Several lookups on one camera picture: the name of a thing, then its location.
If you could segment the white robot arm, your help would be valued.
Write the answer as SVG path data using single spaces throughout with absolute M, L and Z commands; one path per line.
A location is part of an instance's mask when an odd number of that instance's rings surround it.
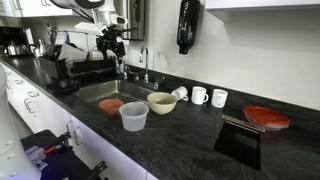
M 118 59 L 125 55 L 124 43 L 117 38 L 122 31 L 117 25 L 126 25 L 128 19 L 116 13 L 114 0 L 50 0 L 55 6 L 63 9 L 91 10 L 93 21 L 80 22 L 75 29 L 87 34 L 96 35 L 97 49 L 107 58 L 107 51 L 111 50 Z

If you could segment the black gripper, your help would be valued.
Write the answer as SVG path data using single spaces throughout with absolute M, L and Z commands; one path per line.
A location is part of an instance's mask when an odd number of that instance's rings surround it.
M 108 59 L 108 50 L 111 50 L 117 58 L 125 55 L 124 43 L 117 41 L 117 38 L 121 36 L 122 30 L 111 27 L 109 30 L 103 30 L 102 34 L 96 38 L 97 50 L 102 53 L 105 60 Z

